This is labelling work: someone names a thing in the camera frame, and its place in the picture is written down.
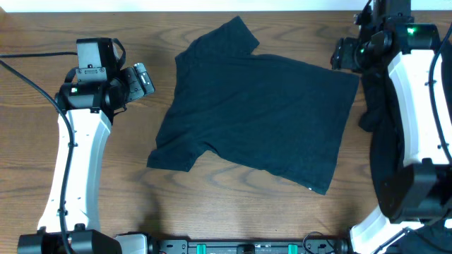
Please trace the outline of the dark green t-shirt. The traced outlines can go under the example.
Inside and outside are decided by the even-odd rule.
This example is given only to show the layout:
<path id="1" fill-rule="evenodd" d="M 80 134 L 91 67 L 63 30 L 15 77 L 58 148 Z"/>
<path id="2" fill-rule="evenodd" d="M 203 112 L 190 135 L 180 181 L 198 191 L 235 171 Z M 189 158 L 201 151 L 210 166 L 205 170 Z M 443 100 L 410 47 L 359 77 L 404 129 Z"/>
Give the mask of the dark green t-shirt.
<path id="1" fill-rule="evenodd" d="M 240 17 L 194 40 L 175 59 L 174 99 L 150 168 L 189 171 L 211 151 L 325 194 L 359 79 L 273 54 Z"/>

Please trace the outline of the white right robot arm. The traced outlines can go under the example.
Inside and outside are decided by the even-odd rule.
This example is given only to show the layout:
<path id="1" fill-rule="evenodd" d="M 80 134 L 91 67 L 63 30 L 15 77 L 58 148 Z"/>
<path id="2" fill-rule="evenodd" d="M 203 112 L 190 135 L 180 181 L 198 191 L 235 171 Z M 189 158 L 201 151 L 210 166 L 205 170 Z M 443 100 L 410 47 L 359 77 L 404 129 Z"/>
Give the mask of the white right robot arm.
<path id="1" fill-rule="evenodd" d="M 421 228 L 451 228 L 451 67 L 448 37 L 418 23 L 409 1 L 368 1 L 355 16 L 357 37 L 338 40 L 333 69 L 361 76 L 372 133 L 371 177 L 376 208 L 334 253 L 394 253 Z"/>

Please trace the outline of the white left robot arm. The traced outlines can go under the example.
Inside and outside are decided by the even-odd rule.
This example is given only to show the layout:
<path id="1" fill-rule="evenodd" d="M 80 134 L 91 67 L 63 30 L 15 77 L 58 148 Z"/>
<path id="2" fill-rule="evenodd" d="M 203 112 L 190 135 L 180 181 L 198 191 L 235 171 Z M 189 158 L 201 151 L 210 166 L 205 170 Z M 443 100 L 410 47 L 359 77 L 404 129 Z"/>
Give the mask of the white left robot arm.
<path id="1" fill-rule="evenodd" d="M 56 94 L 59 149 L 49 199 L 37 232 L 20 236 L 18 253 L 151 253 L 142 232 L 111 237 L 100 229 L 102 157 L 118 109 L 154 93 L 142 63 L 107 76 L 105 67 L 72 69 Z"/>

